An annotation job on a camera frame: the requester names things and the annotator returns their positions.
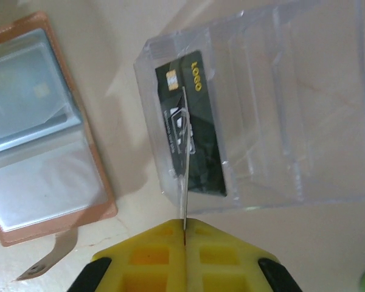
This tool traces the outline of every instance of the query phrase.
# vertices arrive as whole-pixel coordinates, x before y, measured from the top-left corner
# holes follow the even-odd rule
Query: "white table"
[[[14,281],[51,250],[53,235],[9,248],[0,245],[0,291],[66,291],[95,252],[176,217],[159,188],[133,63],[146,39],[236,10],[212,2],[0,1],[0,25],[36,10],[50,16],[84,98],[119,207],[117,217],[81,227],[75,250],[36,279]],[[245,2],[245,8],[251,8],[264,1]],[[357,291],[365,270],[365,203],[198,218],[274,253],[304,291]]]

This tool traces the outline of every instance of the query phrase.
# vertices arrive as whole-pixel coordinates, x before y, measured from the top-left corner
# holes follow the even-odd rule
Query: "table surface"
[[[3,248],[0,291],[66,291],[97,251],[176,217],[161,195],[133,63],[145,41],[266,1],[5,0],[0,25],[44,10],[80,88],[117,196],[116,217],[81,227],[75,249],[45,275],[16,279],[54,245],[50,235]],[[365,203],[201,215],[275,254],[304,291],[357,291],[365,270]]]

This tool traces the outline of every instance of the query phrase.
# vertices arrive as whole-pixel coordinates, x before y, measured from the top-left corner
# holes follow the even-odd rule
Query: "transparent plastic box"
[[[147,41],[134,68],[176,204],[155,69],[196,50],[228,195],[190,193],[191,214],[365,199],[365,1],[270,5]]]

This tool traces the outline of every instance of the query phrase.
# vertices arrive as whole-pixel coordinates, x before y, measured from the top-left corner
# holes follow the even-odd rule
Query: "black rubber part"
[[[302,292],[283,265],[270,259],[260,259],[258,264],[273,292]]]
[[[85,266],[67,292],[95,292],[112,260],[102,257]]]

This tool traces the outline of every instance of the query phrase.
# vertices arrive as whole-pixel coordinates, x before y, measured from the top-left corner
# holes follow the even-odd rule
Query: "black card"
[[[193,192],[226,196],[203,58],[199,51],[156,69],[158,96],[177,175],[183,174],[184,89],[191,123],[189,184]]]

